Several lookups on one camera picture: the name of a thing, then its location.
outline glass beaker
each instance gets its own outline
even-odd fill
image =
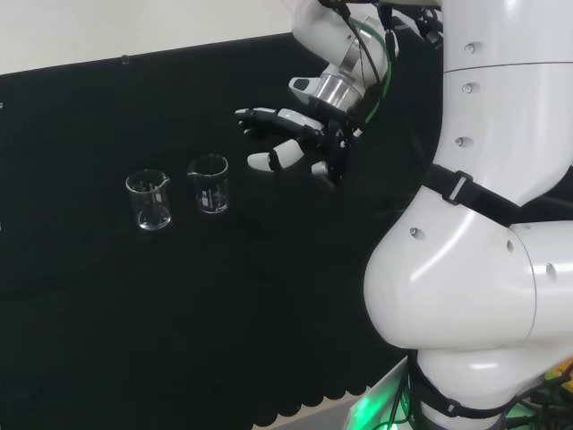
[[[229,207],[229,163],[225,157],[209,154],[195,159],[187,176],[195,183],[195,199],[206,213],[220,213]]]
[[[157,170],[142,170],[125,181],[132,200],[135,222],[142,230],[159,230],[171,222],[168,184],[169,177]]]

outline green cable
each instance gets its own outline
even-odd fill
[[[384,49],[384,54],[386,54],[386,58],[388,61],[388,71],[386,72],[386,84],[384,85],[384,88],[382,89],[382,99],[385,99],[386,94],[388,94],[388,88],[390,86],[390,80],[392,79],[392,62],[390,62],[390,57],[388,55],[388,49],[386,48],[386,40],[384,40],[384,38],[380,35],[380,33],[378,31],[376,31],[375,29],[373,29],[370,25],[368,25],[364,22],[359,22],[356,18],[353,18],[352,16],[350,17],[350,21],[359,30],[365,30],[366,32],[370,33],[371,36],[374,36],[374,38],[376,40],[378,40],[378,42],[382,46],[382,49]],[[376,112],[378,112],[378,109],[380,108],[380,102],[381,101],[379,99],[378,103],[376,103],[376,106],[374,107],[374,109],[372,110],[370,115],[368,115],[368,117],[366,118],[366,121],[365,121],[366,124],[370,123],[371,119],[374,117],[374,115],[376,115]]]

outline white wall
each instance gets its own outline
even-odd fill
[[[291,30],[297,0],[0,0],[0,74]]]

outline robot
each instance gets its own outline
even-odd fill
[[[380,83],[342,6],[303,0],[295,13],[295,37],[329,62],[321,78],[290,84],[302,102],[320,108],[319,120],[237,112],[248,126],[257,125],[258,112],[298,125],[297,138],[272,156],[251,156],[251,167],[288,168],[310,148],[327,155],[313,167],[316,176],[336,183],[343,175],[344,152],[335,148],[348,151],[357,131],[344,114]],[[370,12],[353,8],[351,16],[383,76],[389,63],[376,40],[389,41],[389,29],[365,7]],[[441,0],[440,7],[439,147],[428,179],[374,251],[364,297],[380,335],[417,351],[410,359],[426,388],[420,410],[427,428],[498,430],[520,393],[573,357],[573,223],[512,222],[573,161],[573,2]]]

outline table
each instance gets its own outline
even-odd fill
[[[0,80],[3,430],[248,429],[358,394],[404,353],[373,329],[363,274],[416,192],[398,103],[440,132],[440,53],[406,30],[396,86],[326,192],[306,164],[252,172],[238,108],[299,108],[293,76],[325,64],[290,35]],[[424,64],[423,73],[415,66]],[[227,157],[231,209],[194,207],[185,169]],[[125,178],[172,178],[175,230],[135,229]]]

